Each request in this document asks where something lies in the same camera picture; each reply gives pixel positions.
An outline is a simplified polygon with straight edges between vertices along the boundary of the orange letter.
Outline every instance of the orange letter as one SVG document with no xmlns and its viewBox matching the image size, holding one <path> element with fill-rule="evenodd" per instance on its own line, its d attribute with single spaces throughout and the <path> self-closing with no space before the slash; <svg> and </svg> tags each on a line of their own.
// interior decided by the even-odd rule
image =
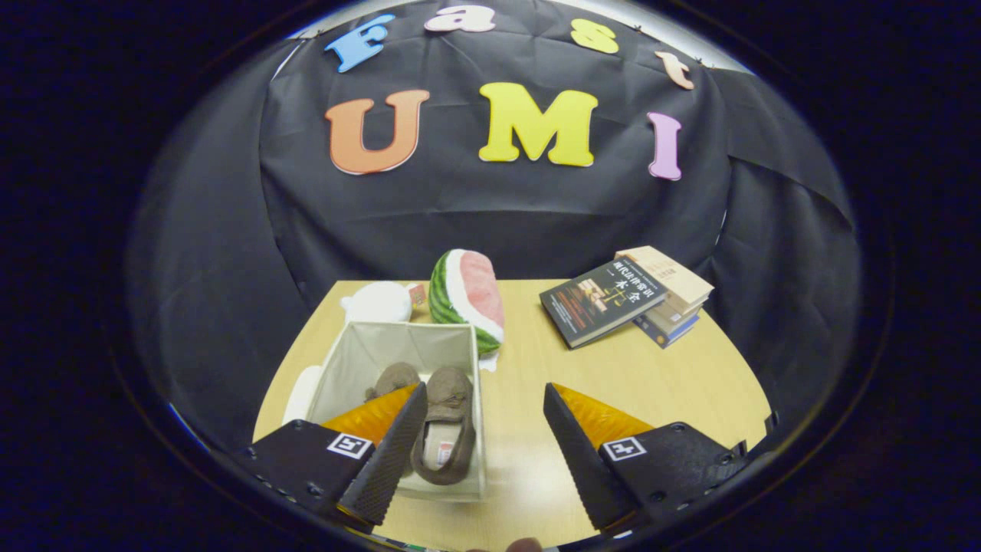
<svg viewBox="0 0 981 552">
<path fill-rule="evenodd" d="M 327 110 L 331 122 L 331 160 L 351 175 L 390 171 L 409 160 L 419 143 L 419 107 L 429 99 L 425 90 L 396 92 L 385 99 L 395 108 L 395 132 L 385 149 L 365 149 L 362 140 L 365 113 L 375 102 L 364 98 L 345 101 Z"/>
</svg>

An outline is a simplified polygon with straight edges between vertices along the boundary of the stuffed animal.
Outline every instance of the stuffed animal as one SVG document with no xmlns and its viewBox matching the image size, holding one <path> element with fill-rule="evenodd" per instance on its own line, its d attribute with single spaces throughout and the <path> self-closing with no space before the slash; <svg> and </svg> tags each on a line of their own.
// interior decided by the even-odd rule
<svg viewBox="0 0 981 552">
<path fill-rule="evenodd" d="M 394 282 L 372 282 L 353 296 L 340 300 L 344 321 L 408 322 L 412 317 L 412 294 L 419 284 L 401 286 Z"/>
<path fill-rule="evenodd" d="M 440 257 L 430 281 L 429 304 L 434 322 L 473 324 L 482 357 L 504 342 L 504 305 L 486 255 L 452 249 Z"/>
</svg>

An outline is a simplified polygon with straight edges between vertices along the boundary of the watermelon plush toy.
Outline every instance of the watermelon plush toy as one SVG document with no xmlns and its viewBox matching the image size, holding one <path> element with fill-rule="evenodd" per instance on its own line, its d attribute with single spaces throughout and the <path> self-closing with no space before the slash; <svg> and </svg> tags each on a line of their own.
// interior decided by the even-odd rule
<svg viewBox="0 0 981 552">
<path fill-rule="evenodd" d="M 466 249 L 444 253 L 433 269 L 429 302 L 434 322 L 473 324 L 481 356 L 504 342 L 504 306 L 486 255 Z"/>
</svg>

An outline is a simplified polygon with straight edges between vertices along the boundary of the shoe insole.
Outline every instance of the shoe insole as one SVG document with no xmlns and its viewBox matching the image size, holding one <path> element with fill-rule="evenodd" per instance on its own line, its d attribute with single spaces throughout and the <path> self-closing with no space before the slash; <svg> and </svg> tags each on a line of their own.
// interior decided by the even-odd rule
<svg viewBox="0 0 981 552">
<path fill-rule="evenodd" d="M 423 466 L 440 469 L 453 453 L 460 436 L 459 421 L 431 421 L 426 424 L 426 441 L 423 444 Z"/>
</svg>

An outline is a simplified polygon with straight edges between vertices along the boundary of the table surface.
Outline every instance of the table surface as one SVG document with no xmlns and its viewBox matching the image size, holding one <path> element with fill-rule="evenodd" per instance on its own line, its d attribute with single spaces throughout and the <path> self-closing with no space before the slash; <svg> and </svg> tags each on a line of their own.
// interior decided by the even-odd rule
<svg viewBox="0 0 981 552">
<path fill-rule="evenodd" d="M 486 498 L 441 503 L 395 496 L 375 533 L 442 550 L 504 550 L 535 536 L 557 546 L 596 534 L 542 413 L 555 382 L 658 427 L 684 421 L 726 448 L 765 435 L 769 404 L 746 361 L 704 311 L 682 339 L 661 349 L 634 324 L 569 351 L 539 301 L 564 280 L 498 281 L 504 345 L 497 370 L 481 370 Z M 280 365 L 256 419 L 253 439 L 280 427 L 299 373 L 320 364 L 340 333 L 340 298 L 369 282 L 340 281 L 324 297 Z M 429 284 L 425 283 L 427 292 Z M 432 322 L 417 306 L 412 322 Z"/>
</svg>

